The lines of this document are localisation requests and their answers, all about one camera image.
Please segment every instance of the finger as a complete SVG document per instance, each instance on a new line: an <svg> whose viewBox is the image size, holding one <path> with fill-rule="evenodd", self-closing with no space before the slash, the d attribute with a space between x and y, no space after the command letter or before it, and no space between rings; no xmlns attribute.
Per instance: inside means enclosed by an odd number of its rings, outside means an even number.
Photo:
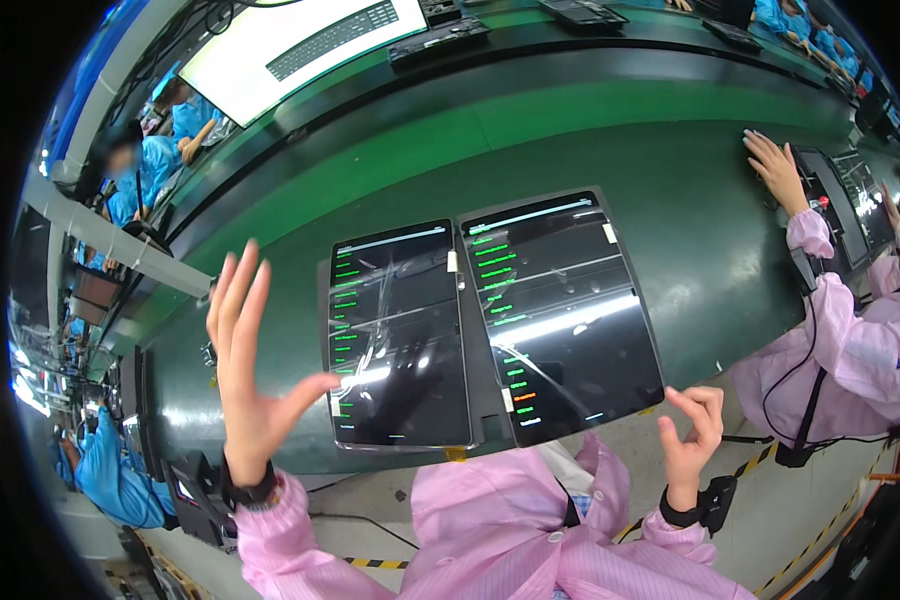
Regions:
<svg viewBox="0 0 900 600"><path fill-rule="evenodd" d="M238 374L248 377L245 384L253 382L253 366L257 359L257 335L260 332L260 321L264 316L264 307L267 305L267 295L270 293L271 266L264 260L257 269L257 275L253 278L253 285L246 294L240 318L233 329L233 342L230 346L230 365Z"/></svg>
<svg viewBox="0 0 900 600"><path fill-rule="evenodd" d="M223 259L223 268L219 272L219 279L210 294L210 310L207 311L207 334L216 350L217 357L229 356L230 348L226 349L225 354L221 348L217 330L220 326L220 307L224 303L224 297L227 295L230 281L233 280L233 274L237 270L237 258L233 252L228 252L226 258Z"/></svg>
<svg viewBox="0 0 900 600"><path fill-rule="evenodd" d="M760 147L763 148L764 152L767 153L768 158L773 161L783 157L783 153L780 152L780 146L777 145L777 142L768 138L760 131L752 131L752 133L755 134L755 139L760 143Z"/></svg>
<svg viewBox="0 0 900 600"><path fill-rule="evenodd" d="M237 265L237 270L233 273L233 279L230 281L230 285L227 286L226 294L219 306L216 336L219 338L220 345L228 349L228 351L233 345L233 330L237 326L240 311L244 307L247 288L250 287L253 272L257 269L259 252L256 240L251 239L246 242L243 256L240 257L240 263Z"/></svg>
<svg viewBox="0 0 900 600"><path fill-rule="evenodd" d="M790 142L783 145L783 156L787 158L787 162L790 163L790 166L794 169L797 168L797 162L794 160L794 151L790 149Z"/></svg>
<svg viewBox="0 0 900 600"><path fill-rule="evenodd" d="M319 372L305 378L289 391L278 402L274 411L277 426L284 432L290 433L300 416L321 396L340 387L340 378L333 373Z"/></svg>
<svg viewBox="0 0 900 600"><path fill-rule="evenodd" d="M719 443L720 434L717 433L713 422L710 420L710 415L703 405L698 404L669 386L664 391L664 394L673 406L683 411L683 414L690 418L702 442L708 444Z"/></svg>
<svg viewBox="0 0 900 600"><path fill-rule="evenodd" d="M724 391L720 388L709 388L699 386L687 388L683 390L684 396L693 402L698 402L706 409L706 414L710 416L710 421L719 433L724 432Z"/></svg>
<svg viewBox="0 0 900 600"><path fill-rule="evenodd" d="M744 131L744 146L764 165L772 164L774 155L766 141L756 131Z"/></svg>
<svg viewBox="0 0 900 600"><path fill-rule="evenodd" d="M754 158L753 156L748 156L746 158L746 162L750 163L750 166L760 174L760 177L763 178L763 181L766 182L770 178L770 171L767 170L767 167L763 166L759 160Z"/></svg>
<svg viewBox="0 0 900 600"><path fill-rule="evenodd" d="M656 420L656 428L660 433L660 446L666 456L679 456L683 450L681 439L677 436L677 426L669 416L660 416Z"/></svg>

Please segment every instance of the yellow-black hazard stripe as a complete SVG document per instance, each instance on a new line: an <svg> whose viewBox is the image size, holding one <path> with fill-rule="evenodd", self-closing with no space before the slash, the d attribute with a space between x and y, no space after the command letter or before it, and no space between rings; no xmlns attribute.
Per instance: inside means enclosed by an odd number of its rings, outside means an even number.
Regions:
<svg viewBox="0 0 900 600"><path fill-rule="evenodd" d="M874 469L876 469L876 464L880 462L880 459L883 458L883 453L886 452L886 451L887 451L887 448L884 448L884 449L880 450L880 453L877 454L877 456L876 456L876 460L873 461L873 464L870 466L869 471L866 472L866 475L864 476L864 479L869 478L869 477L874 473ZM766 583L760 585L760 586L756 589L756 591L753 593L753 595L756 596L757 594L760 594L761 592L763 592L764 590L766 590L766 589L770 586L770 584L772 584L773 582L775 582L775 581L777 581L778 579L780 579L780 577L781 577L784 573L786 573L787 571L789 571L789 570L792 568L792 566L795 565L795 564L797 563L797 561L799 561L800 559L804 558L804 555L805 555L807 552L810 551L810 548L816 546L817 543L821 540L821 538L822 538L825 534L827 534L828 531L830 531L830 528L833 527L833 524L836 523L837 520L840 519L840 517L842 517L842 516L844 515L844 513L846 513L848 510L851 510L851 506L852 506L852 504L853 504L853 501L857 499L857 495L858 495L858 494L860 494L860 486L857 486L857 488L853 490L853 494L850 496L850 499L847 500L846 503L843 504L842 508L840 508L840 511L837 512L837 514L836 514L833 518L830 519L830 522L827 523L826 527L823 528L823 531L819 532L819 534L816 536L816 539L814 539L813 541L811 541L810 544L809 544L807 547L803 548L803 552L800 552L800 553L796 556L796 558L794 558L793 560L791 560L790 562L788 562L787 565L784 566L783 569L780 570L776 575L773 575L772 577L770 577L769 580L768 580L768 582L766 582Z"/></svg>
<svg viewBox="0 0 900 600"><path fill-rule="evenodd" d="M780 446L780 442L774 441L773 443L771 443L770 445L765 447L762 452L754 455L752 458L750 458L750 460L748 460L748 461L744 462L743 464L741 464L740 466L738 466L733 471L733 476L737 479L740 479L744 475L750 473L751 471L754 470L754 467L756 467L760 463L764 462L771 456L774 456L775 454L777 454L777 448L779 446ZM616 537L614 537L614 541L617 544L620 544L621 542L623 542L623 540L626 536L634 533L637 529L640 529L641 525L643 525L642 517L640 519L638 519L635 523L631 524L629 527L624 529L622 534L619 534Z"/></svg>
<svg viewBox="0 0 900 600"><path fill-rule="evenodd" d="M376 558L344 558L350 565L354 567L373 567L376 569L407 569L410 564L409 560L379 560Z"/></svg>

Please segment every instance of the keyboard image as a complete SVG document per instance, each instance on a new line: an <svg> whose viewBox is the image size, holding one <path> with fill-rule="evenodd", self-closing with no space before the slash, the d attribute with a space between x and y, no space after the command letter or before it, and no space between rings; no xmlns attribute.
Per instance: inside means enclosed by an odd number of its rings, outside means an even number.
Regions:
<svg viewBox="0 0 900 600"><path fill-rule="evenodd" d="M268 62L266 70L282 82L334 48L399 20L390 0L368 6L307 37Z"/></svg>

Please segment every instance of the tablet screen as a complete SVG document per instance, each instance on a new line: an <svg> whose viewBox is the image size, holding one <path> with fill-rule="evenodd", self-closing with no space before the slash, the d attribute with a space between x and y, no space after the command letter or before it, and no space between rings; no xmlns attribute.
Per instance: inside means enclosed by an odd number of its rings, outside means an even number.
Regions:
<svg viewBox="0 0 900 600"><path fill-rule="evenodd" d="M462 234L518 446L662 400L636 285L593 192L469 220Z"/></svg>
<svg viewBox="0 0 900 600"><path fill-rule="evenodd" d="M334 246L327 358L340 376L329 397L339 445L471 443L452 250L449 220Z"/></svg>

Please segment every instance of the black wristband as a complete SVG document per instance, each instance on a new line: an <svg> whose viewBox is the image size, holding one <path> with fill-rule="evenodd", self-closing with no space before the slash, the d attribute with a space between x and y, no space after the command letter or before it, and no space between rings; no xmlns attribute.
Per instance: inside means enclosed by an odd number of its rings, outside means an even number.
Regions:
<svg viewBox="0 0 900 600"><path fill-rule="evenodd" d="M699 523L703 516L703 511L700 508L700 492L698 491L696 493L696 506L694 508L686 510L685 512L678 512L670 506L669 502L667 502L667 490L669 489L670 486L665 486L663 488L663 495L660 496L660 515L663 516L663 521L670 523L673 527L679 527L681 529L689 527L694 523Z"/></svg>
<svg viewBox="0 0 900 600"><path fill-rule="evenodd" d="M219 467L223 501L230 507L231 511L236 511L238 504L250 510L258 510L259 507L266 504L276 487L276 474L274 474L274 463L272 461L266 461L266 473L263 481L255 486L248 487L233 485L233 480L230 479L230 466L227 464L227 454L223 454L223 460L220 462Z"/></svg>

